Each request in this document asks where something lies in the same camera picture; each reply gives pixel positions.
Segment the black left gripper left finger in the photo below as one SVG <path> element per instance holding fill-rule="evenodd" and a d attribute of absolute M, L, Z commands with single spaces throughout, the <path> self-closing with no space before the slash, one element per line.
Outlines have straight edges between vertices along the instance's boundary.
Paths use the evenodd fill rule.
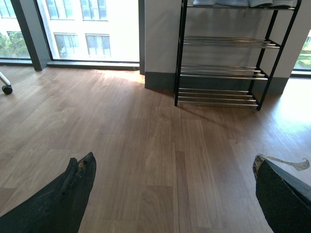
<path fill-rule="evenodd" d="M 0 218 L 2 233 L 77 233 L 96 174 L 92 152 Z"/>

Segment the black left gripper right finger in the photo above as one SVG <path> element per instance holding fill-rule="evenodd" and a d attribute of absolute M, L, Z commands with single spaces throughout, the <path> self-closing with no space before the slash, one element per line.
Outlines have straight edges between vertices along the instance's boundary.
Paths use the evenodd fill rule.
<path fill-rule="evenodd" d="M 309 233 L 311 231 L 311 187 L 271 161 L 302 171 L 310 167 L 305 158 L 290 163 L 257 154 L 254 160 L 256 197 L 265 219 L 275 233 Z"/>

